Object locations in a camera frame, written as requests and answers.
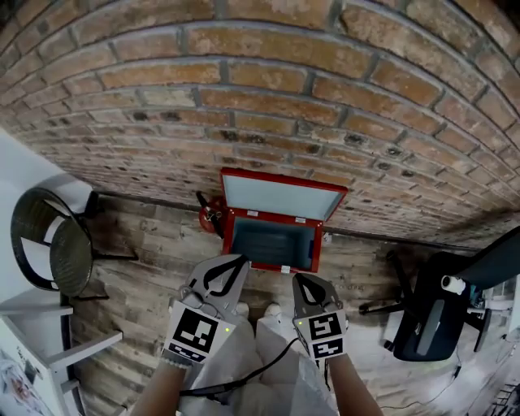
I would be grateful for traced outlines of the person's white trousers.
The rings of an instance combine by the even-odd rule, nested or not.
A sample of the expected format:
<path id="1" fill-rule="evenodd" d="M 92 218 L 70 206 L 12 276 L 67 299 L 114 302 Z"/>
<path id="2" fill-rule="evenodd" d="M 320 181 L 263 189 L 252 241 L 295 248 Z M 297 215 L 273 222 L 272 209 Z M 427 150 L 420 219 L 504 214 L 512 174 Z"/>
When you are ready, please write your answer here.
<path id="1" fill-rule="evenodd" d="M 186 381 L 197 389 L 243 379 L 273 361 L 296 337 L 292 319 L 242 319 L 222 348 Z M 318 367 L 299 344 L 241 388 L 206 397 L 180 399 L 181 416 L 338 416 L 335 400 Z"/>

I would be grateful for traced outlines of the person's left forearm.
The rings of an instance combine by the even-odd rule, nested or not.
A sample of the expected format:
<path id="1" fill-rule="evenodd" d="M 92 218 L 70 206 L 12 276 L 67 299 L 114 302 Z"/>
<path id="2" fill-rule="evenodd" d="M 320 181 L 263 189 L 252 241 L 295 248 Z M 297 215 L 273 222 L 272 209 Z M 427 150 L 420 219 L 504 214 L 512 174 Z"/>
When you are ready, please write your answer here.
<path id="1" fill-rule="evenodd" d="M 131 416 L 176 416 L 180 391 L 191 367 L 192 363 L 182 357 L 162 357 Z"/>

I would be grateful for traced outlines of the red fire extinguisher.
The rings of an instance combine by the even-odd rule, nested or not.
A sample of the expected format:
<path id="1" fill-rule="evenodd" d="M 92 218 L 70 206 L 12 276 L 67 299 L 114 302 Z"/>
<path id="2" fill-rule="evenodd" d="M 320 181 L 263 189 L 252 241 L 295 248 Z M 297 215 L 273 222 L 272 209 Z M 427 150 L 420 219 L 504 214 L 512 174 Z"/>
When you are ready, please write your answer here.
<path id="1" fill-rule="evenodd" d="M 201 191 L 196 192 L 196 197 L 201 206 L 198 216 L 201 227 L 223 240 L 228 218 L 228 208 L 224 197 L 214 196 L 207 200 Z"/>

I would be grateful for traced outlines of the black office chair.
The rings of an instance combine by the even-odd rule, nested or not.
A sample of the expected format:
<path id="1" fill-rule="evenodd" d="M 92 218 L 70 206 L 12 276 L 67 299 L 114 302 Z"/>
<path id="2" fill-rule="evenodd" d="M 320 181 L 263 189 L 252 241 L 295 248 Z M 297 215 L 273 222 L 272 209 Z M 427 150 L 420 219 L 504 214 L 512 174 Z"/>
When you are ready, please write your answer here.
<path id="1" fill-rule="evenodd" d="M 396 304 L 370 308 L 359 307 L 359 314 L 383 314 L 401 311 L 400 326 L 393 341 L 385 348 L 405 362 L 437 362 L 450 358 L 465 324 L 479 332 L 474 351 L 485 340 L 492 310 L 485 308 L 483 317 L 471 313 L 471 290 L 484 291 L 520 275 L 520 226 L 472 256 L 449 252 L 433 254 L 423 263 L 415 285 L 404 272 L 396 251 L 387 253 L 399 280 L 401 294 Z M 444 275 L 466 282 L 462 295 L 444 291 L 440 286 Z"/>

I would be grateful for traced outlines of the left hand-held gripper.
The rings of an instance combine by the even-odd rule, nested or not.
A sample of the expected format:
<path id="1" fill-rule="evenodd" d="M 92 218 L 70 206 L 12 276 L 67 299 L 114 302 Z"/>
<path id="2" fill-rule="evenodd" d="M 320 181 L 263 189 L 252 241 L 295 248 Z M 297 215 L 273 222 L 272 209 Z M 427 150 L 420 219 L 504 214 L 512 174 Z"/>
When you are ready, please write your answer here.
<path id="1" fill-rule="evenodd" d="M 197 264 L 171 304 L 163 350 L 200 364 L 212 358 L 236 329 L 234 311 L 249 270 L 243 254 Z"/>

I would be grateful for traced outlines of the printed paper sheet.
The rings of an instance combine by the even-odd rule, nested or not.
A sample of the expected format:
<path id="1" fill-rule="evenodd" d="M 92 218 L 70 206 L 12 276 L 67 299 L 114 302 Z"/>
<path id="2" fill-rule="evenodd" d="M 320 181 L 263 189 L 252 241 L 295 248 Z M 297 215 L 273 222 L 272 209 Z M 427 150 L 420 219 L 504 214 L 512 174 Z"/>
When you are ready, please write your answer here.
<path id="1" fill-rule="evenodd" d="M 0 416 L 46 416 L 20 366 L 0 349 Z"/>

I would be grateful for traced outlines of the white shelf unit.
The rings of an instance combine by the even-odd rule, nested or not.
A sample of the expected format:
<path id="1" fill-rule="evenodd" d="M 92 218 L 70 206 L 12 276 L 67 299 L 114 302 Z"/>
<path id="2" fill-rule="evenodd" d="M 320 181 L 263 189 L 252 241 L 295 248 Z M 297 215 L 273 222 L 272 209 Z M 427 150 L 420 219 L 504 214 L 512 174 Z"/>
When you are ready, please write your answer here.
<path id="1" fill-rule="evenodd" d="M 25 373 L 45 406 L 46 416 L 85 416 L 80 381 L 70 369 L 121 341 L 123 333 L 113 331 L 68 346 L 74 309 L 62 305 L 57 297 L 38 301 L 31 295 L 22 293 L 0 303 L 0 349 Z"/>

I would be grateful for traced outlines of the red fire cabinet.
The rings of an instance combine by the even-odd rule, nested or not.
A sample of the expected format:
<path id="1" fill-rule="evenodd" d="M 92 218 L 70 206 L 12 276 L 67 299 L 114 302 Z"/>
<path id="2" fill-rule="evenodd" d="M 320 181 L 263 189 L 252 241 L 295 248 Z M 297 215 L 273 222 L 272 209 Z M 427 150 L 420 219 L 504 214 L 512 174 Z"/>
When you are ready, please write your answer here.
<path id="1" fill-rule="evenodd" d="M 224 227 L 222 253 L 244 255 L 258 270 L 316 272 L 322 235 L 318 220 L 233 208 Z"/>

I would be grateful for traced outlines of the person's right forearm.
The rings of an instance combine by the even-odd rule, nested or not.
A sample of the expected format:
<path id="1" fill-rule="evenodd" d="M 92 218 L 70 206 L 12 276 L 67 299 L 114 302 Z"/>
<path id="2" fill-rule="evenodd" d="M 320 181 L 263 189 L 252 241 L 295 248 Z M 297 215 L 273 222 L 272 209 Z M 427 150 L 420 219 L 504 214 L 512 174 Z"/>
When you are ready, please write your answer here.
<path id="1" fill-rule="evenodd" d="M 384 416 L 347 353 L 329 358 L 328 363 L 340 416 Z"/>

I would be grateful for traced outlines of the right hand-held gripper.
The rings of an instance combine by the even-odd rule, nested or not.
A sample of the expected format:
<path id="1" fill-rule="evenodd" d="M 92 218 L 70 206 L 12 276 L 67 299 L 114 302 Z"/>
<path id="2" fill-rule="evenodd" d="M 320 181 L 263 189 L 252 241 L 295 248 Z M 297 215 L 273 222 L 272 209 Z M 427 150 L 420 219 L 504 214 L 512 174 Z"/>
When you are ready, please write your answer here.
<path id="1" fill-rule="evenodd" d="M 310 358 L 316 361 L 346 354 L 349 322 L 332 283 L 316 275 L 296 273 L 292 292 L 292 323 Z"/>

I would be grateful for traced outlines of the dark wicker chair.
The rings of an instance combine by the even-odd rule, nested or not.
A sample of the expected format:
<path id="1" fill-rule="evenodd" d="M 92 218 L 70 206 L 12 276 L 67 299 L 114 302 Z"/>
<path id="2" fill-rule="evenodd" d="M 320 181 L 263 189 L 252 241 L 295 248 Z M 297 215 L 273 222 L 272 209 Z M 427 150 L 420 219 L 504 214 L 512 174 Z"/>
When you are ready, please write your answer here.
<path id="1" fill-rule="evenodd" d="M 25 191 L 11 216 L 11 247 L 15 261 L 36 288 L 59 292 L 80 301 L 106 300 L 107 295 L 83 297 L 97 260 L 136 261 L 136 253 L 98 252 L 86 221 L 102 212 L 95 192 L 89 194 L 84 211 L 74 212 L 56 193 L 35 187 Z M 47 279 L 29 262 L 29 253 L 39 248 L 48 258 L 51 278 Z"/>

